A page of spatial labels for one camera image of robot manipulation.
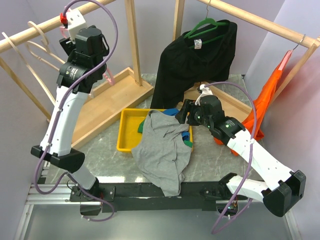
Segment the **pink plastic hanger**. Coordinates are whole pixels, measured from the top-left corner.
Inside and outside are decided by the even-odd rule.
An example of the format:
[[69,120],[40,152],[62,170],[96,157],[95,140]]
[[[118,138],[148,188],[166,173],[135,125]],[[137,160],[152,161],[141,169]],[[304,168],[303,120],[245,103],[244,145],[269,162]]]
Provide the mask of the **pink plastic hanger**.
[[[64,26],[60,26],[59,30],[60,30],[60,33],[63,36],[63,38],[67,39],[68,36],[66,35],[66,32],[68,30]],[[110,69],[108,67],[106,68],[106,72],[103,74],[103,77],[105,78],[106,81],[109,82],[109,84],[111,86],[113,86],[115,84],[114,76],[113,76],[112,72],[110,71]]]

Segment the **grey tank top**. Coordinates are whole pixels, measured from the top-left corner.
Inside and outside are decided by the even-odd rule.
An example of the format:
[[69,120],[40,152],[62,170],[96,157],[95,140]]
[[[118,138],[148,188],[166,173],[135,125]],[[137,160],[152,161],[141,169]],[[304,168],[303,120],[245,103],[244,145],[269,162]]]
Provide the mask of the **grey tank top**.
[[174,116],[150,110],[144,120],[140,143],[131,150],[143,176],[161,188],[166,197],[178,196],[185,179],[192,147],[183,141],[190,126],[180,124]]

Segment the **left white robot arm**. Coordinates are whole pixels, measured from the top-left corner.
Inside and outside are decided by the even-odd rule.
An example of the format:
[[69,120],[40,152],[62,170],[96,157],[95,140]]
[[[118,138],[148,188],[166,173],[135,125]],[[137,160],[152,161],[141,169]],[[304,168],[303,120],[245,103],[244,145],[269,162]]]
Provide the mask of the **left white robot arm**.
[[104,57],[110,50],[102,31],[94,25],[80,29],[74,40],[59,42],[68,59],[59,69],[56,103],[47,132],[30,153],[66,170],[82,187],[82,195],[94,201],[100,195],[98,180],[85,167],[85,154],[72,148],[72,138],[94,83],[102,80],[107,70]]

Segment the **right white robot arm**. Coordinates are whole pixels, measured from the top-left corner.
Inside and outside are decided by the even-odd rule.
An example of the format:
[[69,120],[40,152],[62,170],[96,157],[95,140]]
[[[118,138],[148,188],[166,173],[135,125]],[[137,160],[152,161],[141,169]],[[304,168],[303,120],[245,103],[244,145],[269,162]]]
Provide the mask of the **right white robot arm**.
[[261,176],[262,180],[257,181],[229,173],[219,182],[222,198],[231,199],[237,193],[262,202],[273,215],[283,217],[303,197],[306,175],[283,165],[251,137],[241,122],[226,116],[216,96],[185,99],[175,118],[181,124],[207,128]]

